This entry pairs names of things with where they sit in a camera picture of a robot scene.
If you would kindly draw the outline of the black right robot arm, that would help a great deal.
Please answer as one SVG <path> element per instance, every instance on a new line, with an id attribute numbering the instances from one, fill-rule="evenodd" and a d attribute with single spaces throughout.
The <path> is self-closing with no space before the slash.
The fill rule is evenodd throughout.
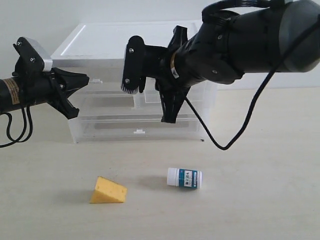
<path id="1" fill-rule="evenodd" d="M 320 6 L 312 0 L 222 0 L 205 7 L 193 37 L 176 26 L 166 47 L 145 48 L 162 121 L 175 123 L 190 88 L 245 74 L 305 73 L 320 61 Z"/>

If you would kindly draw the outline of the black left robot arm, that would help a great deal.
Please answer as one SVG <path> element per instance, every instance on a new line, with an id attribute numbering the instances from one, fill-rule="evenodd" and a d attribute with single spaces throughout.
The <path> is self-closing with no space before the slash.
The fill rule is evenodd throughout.
<path id="1" fill-rule="evenodd" d="M 89 83 L 84 73 L 52 68 L 49 72 L 39 72 L 27 82 L 25 76 L 15 75 L 0 80 L 0 112 L 7 113 L 21 107 L 48 104 L 68 120 L 79 114 L 68 98 Z"/>

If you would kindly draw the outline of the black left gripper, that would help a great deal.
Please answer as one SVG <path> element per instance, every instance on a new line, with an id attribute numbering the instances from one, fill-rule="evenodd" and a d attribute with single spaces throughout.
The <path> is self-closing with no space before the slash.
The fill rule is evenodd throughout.
<path id="1" fill-rule="evenodd" d="M 48 103 L 67 119 L 74 119 L 79 109 L 74 107 L 67 97 L 88 85 L 90 78 L 84 73 L 65 71 L 54 67 L 49 74 L 52 94 Z"/>

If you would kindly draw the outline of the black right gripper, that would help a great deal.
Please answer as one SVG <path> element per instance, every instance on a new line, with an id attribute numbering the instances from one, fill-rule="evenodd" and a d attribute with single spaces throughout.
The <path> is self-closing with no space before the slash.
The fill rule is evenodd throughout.
<path id="1" fill-rule="evenodd" d="M 175 50 L 187 41 L 188 28 L 176 25 L 167 47 L 145 46 L 143 74 L 147 78 L 155 79 L 154 88 L 159 91 L 163 112 L 162 123 L 176 123 L 178 113 L 191 89 L 174 80 L 170 66 L 170 60 Z"/>

